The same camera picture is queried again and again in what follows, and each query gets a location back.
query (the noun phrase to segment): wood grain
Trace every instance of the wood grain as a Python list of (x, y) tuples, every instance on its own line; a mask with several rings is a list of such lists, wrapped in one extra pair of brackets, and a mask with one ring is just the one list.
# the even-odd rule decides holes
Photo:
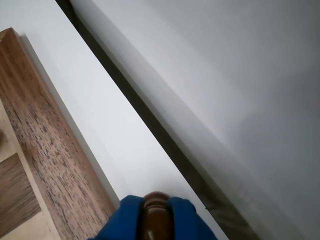
[(0, 98), (61, 239), (95, 236), (114, 208), (12, 28), (0, 42)]
[(41, 211), (17, 153), (0, 163), (0, 238)]

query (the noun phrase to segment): brown wooden knob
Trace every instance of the brown wooden knob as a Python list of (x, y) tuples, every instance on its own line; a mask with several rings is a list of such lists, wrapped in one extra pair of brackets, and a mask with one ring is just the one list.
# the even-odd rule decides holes
[(166, 206), (168, 199), (169, 196), (162, 192), (152, 192), (144, 197), (137, 239), (174, 239), (174, 218), (172, 211)]

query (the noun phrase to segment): wooden block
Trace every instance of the wooden block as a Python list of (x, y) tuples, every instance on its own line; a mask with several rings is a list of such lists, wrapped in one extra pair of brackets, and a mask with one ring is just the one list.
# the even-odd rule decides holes
[(41, 211), (17, 153), (0, 163), (0, 238)]
[(19, 37), (2, 35), (0, 98), (54, 225), (61, 239), (93, 237), (114, 207)]

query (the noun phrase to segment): white surface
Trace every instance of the white surface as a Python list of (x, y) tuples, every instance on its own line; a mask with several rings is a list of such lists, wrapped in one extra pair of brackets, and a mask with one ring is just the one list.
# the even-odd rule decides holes
[(71, 2), (258, 233), (320, 239), (317, 1)]
[(119, 199), (187, 198), (228, 239), (54, 0), (2, 0), (0, 29), (9, 27), (28, 38)]

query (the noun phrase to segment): white wall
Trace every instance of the white wall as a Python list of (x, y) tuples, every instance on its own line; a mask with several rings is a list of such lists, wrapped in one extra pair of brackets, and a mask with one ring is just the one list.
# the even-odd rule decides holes
[(72, 0), (265, 239), (319, 239), (320, 15), (302, 0)]

